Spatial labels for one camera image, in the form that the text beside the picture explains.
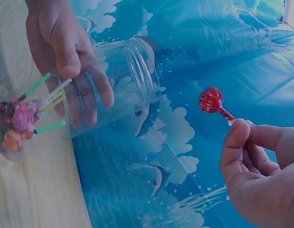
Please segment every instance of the blue tablecloth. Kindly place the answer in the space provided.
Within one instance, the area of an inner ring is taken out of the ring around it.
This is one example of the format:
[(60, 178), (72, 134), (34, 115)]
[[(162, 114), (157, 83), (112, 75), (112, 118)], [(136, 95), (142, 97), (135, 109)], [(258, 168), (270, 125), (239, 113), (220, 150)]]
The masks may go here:
[(161, 46), (160, 102), (73, 140), (93, 227), (252, 227), (219, 169), (227, 121), (197, 101), (215, 86), (236, 118), (294, 126), (294, 30), (279, 21), (284, 1), (71, 3), (83, 26), (94, 21), (93, 43), (137, 35)]

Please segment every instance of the candy wrapper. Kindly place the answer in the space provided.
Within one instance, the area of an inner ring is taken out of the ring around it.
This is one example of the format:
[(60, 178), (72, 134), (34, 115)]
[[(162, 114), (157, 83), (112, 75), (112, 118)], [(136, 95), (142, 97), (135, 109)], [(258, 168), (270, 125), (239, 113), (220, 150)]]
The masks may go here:
[(231, 126), (235, 121), (235, 118), (227, 110), (225, 110), (225, 108), (222, 107), (222, 103), (222, 93), (213, 86), (204, 90), (199, 98), (199, 106), (203, 112), (219, 112), (225, 119), (228, 120), (228, 124)]

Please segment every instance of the plastic jar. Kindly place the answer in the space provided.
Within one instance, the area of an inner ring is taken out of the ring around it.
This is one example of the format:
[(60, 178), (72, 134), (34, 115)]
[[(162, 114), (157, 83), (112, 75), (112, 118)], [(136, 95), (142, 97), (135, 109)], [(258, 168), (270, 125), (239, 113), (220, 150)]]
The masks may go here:
[(7, 159), (19, 160), (29, 140), (68, 140), (160, 99), (148, 43), (138, 38), (99, 43), (95, 55), (98, 61), (81, 60), (82, 71), (73, 79), (54, 70), (0, 100), (0, 152)]

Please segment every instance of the beige table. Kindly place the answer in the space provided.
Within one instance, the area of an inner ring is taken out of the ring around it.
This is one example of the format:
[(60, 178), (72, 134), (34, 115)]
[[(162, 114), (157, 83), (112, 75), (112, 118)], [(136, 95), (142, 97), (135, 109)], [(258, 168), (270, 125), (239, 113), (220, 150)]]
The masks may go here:
[[(0, 96), (38, 75), (26, 39), (24, 0), (0, 0)], [(0, 154), (0, 228), (91, 227), (71, 142)]]

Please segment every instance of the jar rim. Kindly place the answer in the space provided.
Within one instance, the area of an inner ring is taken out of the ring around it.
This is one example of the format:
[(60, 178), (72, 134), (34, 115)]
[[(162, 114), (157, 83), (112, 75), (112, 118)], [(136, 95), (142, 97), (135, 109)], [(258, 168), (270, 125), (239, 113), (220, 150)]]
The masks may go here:
[(158, 101), (161, 97), (161, 87), (155, 67), (154, 58), (150, 56), (147, 42), (140, 38), (131, 38), (126, 42), (126, 57), (130, 72), (135, 79), (140, 95), (148, 105)]

